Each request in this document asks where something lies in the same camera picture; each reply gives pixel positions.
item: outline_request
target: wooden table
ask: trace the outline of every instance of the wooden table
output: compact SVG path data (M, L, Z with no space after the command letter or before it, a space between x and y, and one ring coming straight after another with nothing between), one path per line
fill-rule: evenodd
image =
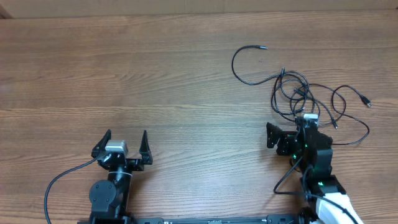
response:
M341 91L347 113L371 133L361 144L334 147L333 173L365 223L396 223L397 11L0 20L0 222L44 223L49 182L90 160L107 129L127 140L131 157L148 130L154 165L134 174L129 211L137 217L298 212L301 198L272 193L289 158L266 148L267 122L295 126L273 112L273 82L248 86L231 73L232 55L247 44L269 50L237 56L243 78L284 66L371 99L368 109ZM329 105L330 92L314 94ZM324 111L321 119L328 120ZM321 131L343 142L365 128L343 118L337 131ZM282 188L299 190L299 177ZM88 191L105 178L93 164L56 182L53 223L86 220Z

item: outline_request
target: wood grain surface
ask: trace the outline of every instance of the wood grain surface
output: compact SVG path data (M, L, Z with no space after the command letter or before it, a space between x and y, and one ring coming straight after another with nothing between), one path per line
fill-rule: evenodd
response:
M144 129L154 165L135 173L129 211L137 217L253 217L298 212L301 198L274 195L288 158L266 148L280 71L341 90L347 113L371 128L361 144L336 146L333 173L365 223L398 214L398 12L268 12L0 21L0 223L45 223L44 192L59 173L90 160L107 129L137 157ZM327 105L330 92L314 88ZM327 121L322 111L322 121ZM335 142L365 128L343 118ZM299 174L282 186L299 190ZM62 177L49 197L53 223L87 220L96 164Z

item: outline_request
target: wooden tabletop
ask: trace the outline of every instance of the wooden tabletop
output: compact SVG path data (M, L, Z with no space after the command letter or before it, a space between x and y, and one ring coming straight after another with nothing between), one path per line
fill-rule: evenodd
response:
M347 114L370 135L335 146L333 174L365 223L398 214L398 11L268 12L185 16L0 20L0 222L45 223L43 199L59 173L90 160L107 129L138 157L148 130L154 164L134 173L136 217L254 217L298 212L301 198L274 195L290 168L266 148L266 123L295 126L270 104L282 67L310 83L352 85ZM293 85L286 91L291 93ZM314 88L330 105L330 91ZM280 104L286 110L288 103ZM322 111L322 121L328 121ZM349 118L321 132L335 142L366 129ZM107 172L96 164L57 181L53 223L87 220L88 191ZM300 174L282 189L300 190Z

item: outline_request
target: tangled cable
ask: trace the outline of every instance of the tangled cable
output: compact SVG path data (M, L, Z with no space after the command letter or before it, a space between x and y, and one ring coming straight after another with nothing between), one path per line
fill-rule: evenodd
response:
M317 108L318 108L318 117L320 117L320 115L321 115L320 105L321 105L321 106L324 107L324 109L326 110L326 112L329 114L329 117L330 117L330 120L331 120L331 121L328 122L328 123L319 124L319 126L328 126L328 125L333 124L334 127L337 129L337 127L338 127L338 126L337 126L337 121L339 121L341 117L345 116L345 117L354 119L355 121L357 121L357 122L363 124L363 125L366 127L366 129L368 130L368 131L366 132L366 134L365 134L363 137L361 137L359 140L357 140L357 141L348 142L348 143L333 143L333 145L351 145L351 144L357 144L357 143L361 142L363 139L365 139L365 138L369 135L370 129L369 129L369 126L368 126L366 123L364 123L363 121L361 121L361 120L358 119L358 118L355 118L355 117L353 117L353 116L350 116L350 115L348 115L348 114L345 114L346 107L347 107L346 100L344 99L344 97L343 97L341 94L339 94L339 93L337 92L340 88L344 88L344 87L345 87L345 88L350 88L350 89L353 90L356 94L358 94L358 96L360 97L360 99L362 100L362 102L363 102L365 105L367 105L368 107L372 107L370 100L368 100L365 96L363 96L358 90L356 90L355 88L353 88L352 86L349 86L349 85L342 85L342 86L339 86L339 87L336 88L336 89L332 89L332 88L327 87L327 86L325 86L325 85L316 84L316 83L309 83L308 80L307 80L307 78L306 78L304 75L302 75L301 73L296 72L296 71L285 71L285 68L282 68L282 71L280 72L280 74L271 75L271 76L269 76L268 78L264 79L263 81L260 81L260 82L257 82L257 83L250 83L250 82L244 81L243 79L241 79L241 78L236 74L235 69L234 69L234 60L235 60L235 56L236 56L241 50L243 50L243 49L261 49L261 50L266 50L267 47L261 46L261 45L247 45L247 46L241 47L240 49L238 49L238 50L235 52L235 54L234 54L234 56L233 56L233 58L232 58L231 67L232 67L232 72L234 73L234 76L235 76L239 81L241 81L241 82L243 82L243 83L245 83L245 84L247 84L247 85L260 85L260 84L265 83L265 82L267 82L267 81L269 81L269 80L271 80L271 79L273 79L273 78L276 78L276 81L275 81L275 83L274 83L274 89L273 89L272 94L271 94L271 106L272 106L272 109L273 109L276 113L278 113L278 114L281 115L281 117L285 118L285 119L288 120L288 121L295 122L294 119L289 118L288 116L293 116L293 117L295 117L297 113L301 113L301 112L305 109L304 106L305 106L307 100L310 100L310 101L312 101L311 113L314 113L314 111L315 111L315 106L317 106ZM288 95L286 94L286 92L284 91L283 85L284 85L285 83L287 83L287 82L298 82L298 83L301 85L300 88L297 88L297 89L294 90L292 96L288 96ZM330 90L330 91L332 92L332 94L331 94L331 107L333 108L333 110L334 110L336 113L339 114L339 116L338 116L337 118L335 118L335 117L332 115L331 111L329 110L329 108L328 108L324 103L322 103L320 100L316 99L316 98L313 96L313 94L312 94L312 92L311 92L311 90L310 90L310 86L318 86L318 87L326 88L327 90ZM277 104L277 100L276 100L276 92L277 92L278 90L281 90L282 94L289 100L290 112L288 112L288 113L281 112L281 111L279 110L279 108L278 108L278 104ZM341 98L341 100L343 101L343 111L338 111L338 110L335 108L335 102L334 102L334 97L335 97L335 95L338 95L338 96ZM296 109L297 105L298 105L300 102L302 102L300 108Z

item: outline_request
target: cable connector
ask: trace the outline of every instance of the cable connector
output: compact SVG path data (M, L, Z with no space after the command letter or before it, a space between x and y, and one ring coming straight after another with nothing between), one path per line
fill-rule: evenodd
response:
M365 96L361 96L361 100L366 106L368 106L368 108L372 107L371 101L368 98L366 98Z

